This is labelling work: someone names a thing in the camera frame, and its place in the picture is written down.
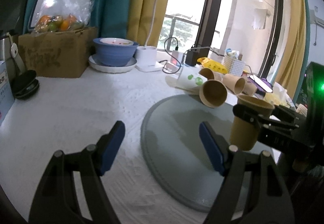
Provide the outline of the round grey glass tray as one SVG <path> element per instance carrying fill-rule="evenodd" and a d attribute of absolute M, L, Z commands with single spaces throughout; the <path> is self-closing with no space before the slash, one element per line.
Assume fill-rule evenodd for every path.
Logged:
<path fill-rule="evenodd" d="M 197 95 L 174 95 L 154 104 L 141 126 L 144 160 L 159 185 L 174 199 L 200 212 L 208 212 L 223 177 L 213 169 L 199 137 L 206 121 L 228 140 L 233 106 L 203 105 Z"/>

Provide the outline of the yellow curtain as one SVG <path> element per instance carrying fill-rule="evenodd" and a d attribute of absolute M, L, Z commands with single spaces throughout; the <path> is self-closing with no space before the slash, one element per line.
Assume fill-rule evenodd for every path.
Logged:
<path fill-rule="evenodd" d="M 153 29 L 147 44 L 156 47 L 166 13 L 167 2 L 168 0 L 130 0 L 126 38 L 144 45 L 151 22 L 153 22 Z"/>
<path fill-rule="evenodd" d="M 305 70 L 306 1 L 291 0 L 288 38 L 275 81 L 294 98 Z"/>

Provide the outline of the white cup green print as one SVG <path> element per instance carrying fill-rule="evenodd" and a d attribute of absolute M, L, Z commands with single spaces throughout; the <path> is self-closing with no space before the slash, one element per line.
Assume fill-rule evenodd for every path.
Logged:
<path fill-rule="evenodd" d="M 176 81 L 176 87 L 189 92 L 199 93 L 201 86 L 207 78 L 199 74 L 196 68 L 184 66 Z"/>

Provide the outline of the yellow tissue pack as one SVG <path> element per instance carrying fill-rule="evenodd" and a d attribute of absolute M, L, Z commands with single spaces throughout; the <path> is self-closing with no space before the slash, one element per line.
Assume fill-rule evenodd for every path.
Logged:
<path fill-rule="evenodd" d="M 289 107 L 287 101 L 285 98 L 281 99 L 280 96 L 278 96 L 275 93 L 266 93 L 264 96 L 264 101 L 272 104 L 272 105 L 282 105 L 282 106 L 286 106 Z"/>

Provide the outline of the white smartphone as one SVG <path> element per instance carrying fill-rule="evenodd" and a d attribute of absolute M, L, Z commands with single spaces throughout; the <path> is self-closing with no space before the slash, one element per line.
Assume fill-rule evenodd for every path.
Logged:
<path fill-rule="evenodd" d="M 268 86 L 262 79 L 260 79 L 256 75 L 249 76 L 259 87 L 261 87 L 265 92 L 272 93 L 273 90 L 270 86 Z"/>

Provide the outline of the patterned brown cup on tray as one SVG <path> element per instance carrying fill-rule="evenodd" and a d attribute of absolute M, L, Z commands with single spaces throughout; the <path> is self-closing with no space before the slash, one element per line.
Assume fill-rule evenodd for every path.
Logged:
<path fill-rule="evenodd" d="M 209 108 L 217 108 L 227 99 L 227 89 L 221 81 L 207 80 L 199 90 L 201 102 Z"/>

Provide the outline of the pink inner bowl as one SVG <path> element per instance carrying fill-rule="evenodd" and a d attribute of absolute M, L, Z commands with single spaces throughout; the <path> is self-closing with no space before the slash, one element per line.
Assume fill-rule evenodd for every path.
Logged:
<path fill-rule="evenodd" d="M 112 38 L 112 37 L 100 38 L 99 41 L 104 44 L 116 45 L 116 46 L 132 46 L 133 45 L 133 41 L 126 40 L 126 39 Z"/>

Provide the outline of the brown paper cup far right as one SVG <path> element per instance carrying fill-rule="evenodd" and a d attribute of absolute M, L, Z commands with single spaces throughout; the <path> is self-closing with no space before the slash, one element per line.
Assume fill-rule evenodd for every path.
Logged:
<path fill-rule="evenodd" d="M 253 96 L 253 95 L 255 95 L 257 90 L 258 90 L 258 88 L 255 85 L 255 83 L 252 82 L 251 79 L 246 78 L 245 79 L 245 85 L 244 85 L 242 93 L 244 93 L 244 94 L 246 94 L 248 96 Z"/>

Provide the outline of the brown paper cup open front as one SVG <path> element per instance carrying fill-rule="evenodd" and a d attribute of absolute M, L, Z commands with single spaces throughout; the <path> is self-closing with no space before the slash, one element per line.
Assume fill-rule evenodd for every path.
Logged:
<path fill-rule="evenodd" d="M 225 74 L 222 82 L 235 95 L 242 93 L 245 87 L 245 79 L 232 74 Z"/>

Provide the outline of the plain brown paper cup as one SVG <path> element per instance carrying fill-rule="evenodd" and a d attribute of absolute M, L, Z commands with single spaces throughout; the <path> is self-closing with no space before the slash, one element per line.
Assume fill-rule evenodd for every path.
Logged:
<path fill-rule="evenodd" d="M 244 94 L 237 96 L 236 106 L 239 104 L 255 110 L 266 118 L 270 117 L 275 108 L 271 103 Z M 231 128 L 230 144 L 236 145 L 240 150 L 249 151 L 256 144 L 258 132 L 259 129 L 256 129 L 252 124 L 235 116 Z"/>

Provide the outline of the white power strip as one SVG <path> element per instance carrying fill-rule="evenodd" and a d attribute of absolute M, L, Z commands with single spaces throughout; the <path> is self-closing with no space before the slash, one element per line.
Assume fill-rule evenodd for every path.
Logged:
<path fill-rule="evenodd" d="M 167 60 L 161 60 L 159 64 L 162 65 L 162 72 L 165 74 L 177 74 L 181 70 L 181 65 L 173 64 Z"/>

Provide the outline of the white charger plug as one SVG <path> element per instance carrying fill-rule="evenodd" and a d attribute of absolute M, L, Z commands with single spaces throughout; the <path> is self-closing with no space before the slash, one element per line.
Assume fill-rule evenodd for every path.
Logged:
<path fill-rule="evenodd" d="M 178 46 L 171 53 L 171 62 L 174 65 L 180 66 L 183 58 L 183 53 L 178 50 Z"/>

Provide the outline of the bag of fruit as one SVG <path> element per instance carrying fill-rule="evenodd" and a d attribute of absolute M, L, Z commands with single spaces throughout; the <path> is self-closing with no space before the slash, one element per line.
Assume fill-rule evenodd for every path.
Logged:
<path fill-rule="evenodd" d="M 36 0 L 28 31 L 35 34 L 65 32 L 87 27 L 94 0 Z"/>

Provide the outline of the cardboard box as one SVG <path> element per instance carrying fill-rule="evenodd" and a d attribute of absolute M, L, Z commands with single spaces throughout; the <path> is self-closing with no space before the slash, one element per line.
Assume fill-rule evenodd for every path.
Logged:
<path fill-rule="evenodd" d="M 94 50 L 96 27 L 46 32 L 19 36 L 19 54 L 28 70 L 37 76 L 79 78 L 88 67 L 90 52 Z"/>

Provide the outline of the yellow curtain left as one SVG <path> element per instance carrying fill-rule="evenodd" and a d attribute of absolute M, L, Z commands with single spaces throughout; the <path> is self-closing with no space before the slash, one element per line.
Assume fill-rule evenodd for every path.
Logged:
<path fill-rule="evenodd" d="M 153 22 L 153 29 L 147 44 L 156 47 L 166 13 L 167 2 L 168 0 L 130 0 L 126 38 L 144 45 L 151 22 Z"/>

